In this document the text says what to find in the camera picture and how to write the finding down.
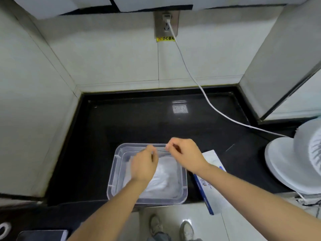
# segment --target white ring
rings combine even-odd
[[[4,239],[10,232],[11,230],[11,224],[9,222],[4,222],[0,224],[0,229],[1,228],[5,228],[5,231],[3,232],[3,234],[0,235],[0,240]]]

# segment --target hand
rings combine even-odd
[[[166,145],[166,150],[184,168],[196,175],[199,175],[202,170],[210,165],[203,157],[198,146],[191,139],[171,138]]]
[[[152,145],[148,145],[144,150],[138,152],[133,157],[131,163],[131,179],[141,182],[146,188],[154,176],[157,164],[157,149]]]

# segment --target shoe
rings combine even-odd
[[[149,232],[154,236],[158,232],[163,232],[163,225],[158,215],[153,214],[149,219]]]
[[[188,221],[183,221],[179,229],[179,238],[181,241],[194,240],[194,230]]]

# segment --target outlet plate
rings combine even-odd
[[[175,36],[177,36],[179,26],[179,11],[157,11],[154,12],[155,38],[172,36],[168,24],[163,21],[163,14],[166,13],[170,13],[172,15],[171,25],[174,30]]]

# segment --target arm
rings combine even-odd
[[[134,156],[131,180],[110,201],[92,214],[68,241],[114,241],[128,219],[139,195],[153,178],[158,164],[157,149],[147,146]]]
[[[209,164],[191,139],[172,138],[166,148],[183,167],[214,186],[267,240],[318,240],[321,237],[320,220]]]

